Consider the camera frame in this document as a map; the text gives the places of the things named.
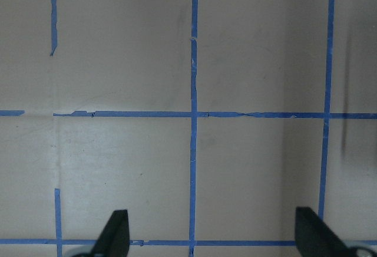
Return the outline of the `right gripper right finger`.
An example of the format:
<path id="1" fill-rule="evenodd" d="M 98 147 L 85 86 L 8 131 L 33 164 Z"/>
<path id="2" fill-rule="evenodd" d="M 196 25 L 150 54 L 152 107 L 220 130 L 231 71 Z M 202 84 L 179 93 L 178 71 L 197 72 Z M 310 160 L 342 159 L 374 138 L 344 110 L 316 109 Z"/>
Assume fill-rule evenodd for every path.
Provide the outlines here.
<path id="1" fill-rule="evenodd" d="M 310 207 L 297 207 L 295 244 L 301 256 L 353 256 L 338 236 Z"/>

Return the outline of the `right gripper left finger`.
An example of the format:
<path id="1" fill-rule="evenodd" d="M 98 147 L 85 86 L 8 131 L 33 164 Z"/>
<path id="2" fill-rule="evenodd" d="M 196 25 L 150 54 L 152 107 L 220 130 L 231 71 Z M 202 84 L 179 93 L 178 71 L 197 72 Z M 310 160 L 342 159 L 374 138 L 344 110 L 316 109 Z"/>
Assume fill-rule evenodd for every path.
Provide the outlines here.
<path id="1" fill-rule="evenodd" d="M 128 211 L 115 210 L 92 248 L 91 256 L 127 256 L 129 249 Z"/>

